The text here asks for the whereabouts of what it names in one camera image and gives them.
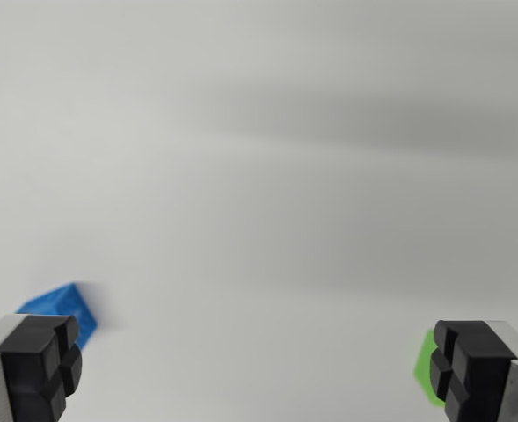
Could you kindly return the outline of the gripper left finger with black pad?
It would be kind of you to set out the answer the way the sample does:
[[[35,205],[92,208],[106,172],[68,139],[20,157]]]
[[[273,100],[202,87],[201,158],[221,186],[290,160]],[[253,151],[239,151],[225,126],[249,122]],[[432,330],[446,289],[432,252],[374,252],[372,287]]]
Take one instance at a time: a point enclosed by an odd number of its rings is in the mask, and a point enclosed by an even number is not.
[[[55,422],[82,374],[74,316],[0,319],[0,421]]]

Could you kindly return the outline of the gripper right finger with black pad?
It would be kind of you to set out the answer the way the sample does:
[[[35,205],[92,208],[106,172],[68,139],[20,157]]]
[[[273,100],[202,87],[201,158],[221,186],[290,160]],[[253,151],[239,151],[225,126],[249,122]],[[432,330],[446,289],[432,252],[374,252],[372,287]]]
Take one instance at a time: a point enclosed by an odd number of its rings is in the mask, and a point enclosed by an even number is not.
[[[518,421],[518,332],[504,321],[434,327],[430,383],[450,421]]]

